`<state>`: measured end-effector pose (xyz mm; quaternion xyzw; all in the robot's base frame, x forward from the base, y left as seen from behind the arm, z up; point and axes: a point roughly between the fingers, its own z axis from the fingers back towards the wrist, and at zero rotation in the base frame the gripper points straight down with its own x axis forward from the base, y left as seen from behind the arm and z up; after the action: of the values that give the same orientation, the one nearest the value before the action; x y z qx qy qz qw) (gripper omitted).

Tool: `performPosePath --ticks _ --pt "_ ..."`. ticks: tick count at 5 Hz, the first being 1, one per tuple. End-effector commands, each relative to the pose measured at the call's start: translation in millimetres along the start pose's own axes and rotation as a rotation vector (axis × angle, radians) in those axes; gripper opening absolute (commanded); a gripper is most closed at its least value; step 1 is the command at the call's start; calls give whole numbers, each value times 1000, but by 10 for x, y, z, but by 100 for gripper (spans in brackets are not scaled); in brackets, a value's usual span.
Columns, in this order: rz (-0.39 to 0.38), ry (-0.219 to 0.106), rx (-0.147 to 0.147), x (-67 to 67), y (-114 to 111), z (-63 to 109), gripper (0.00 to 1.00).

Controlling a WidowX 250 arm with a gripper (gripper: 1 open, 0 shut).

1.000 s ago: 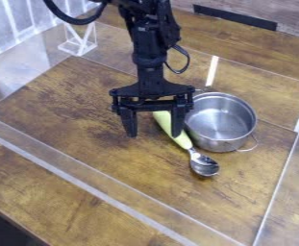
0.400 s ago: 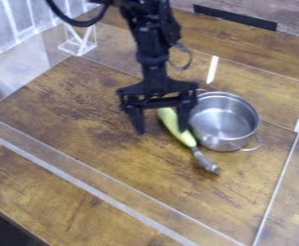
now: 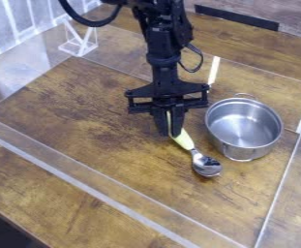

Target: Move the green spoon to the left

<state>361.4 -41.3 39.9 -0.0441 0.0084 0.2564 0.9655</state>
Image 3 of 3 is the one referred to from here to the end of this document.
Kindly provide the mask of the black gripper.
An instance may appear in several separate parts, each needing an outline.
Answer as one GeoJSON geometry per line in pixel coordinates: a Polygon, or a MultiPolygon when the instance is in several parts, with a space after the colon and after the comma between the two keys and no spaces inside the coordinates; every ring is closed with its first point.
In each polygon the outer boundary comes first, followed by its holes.
{"type": "Polygon", "coordinates": [[[148,112],[153,117],[159,133],[168,136],[165,110],[171,109],[171,135],[179,137],[185,119],[185,109],[208,106],[207,84],[179,79],[177,63],[151,63],[152,83],[125,91],[128,112],[148,112]]]}

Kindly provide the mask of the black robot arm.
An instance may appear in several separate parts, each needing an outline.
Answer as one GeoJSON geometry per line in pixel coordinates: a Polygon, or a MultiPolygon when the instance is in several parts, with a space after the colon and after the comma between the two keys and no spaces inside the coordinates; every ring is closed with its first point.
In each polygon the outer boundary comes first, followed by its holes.
{"type": "Polygon", "coordinates": [[[207,83],[179,79],[181,49],[187,47],[199,56],[201,51],[191,44],[193,27],[184,0],[101,0],[105,4],[128,7],[139,20],[148,45],[147,60],[152,69],[152,83],[125,91],[128,112],[148,112],[159,133],[177,137],[183,131],[185,112],[208,105],[207,83]]]}

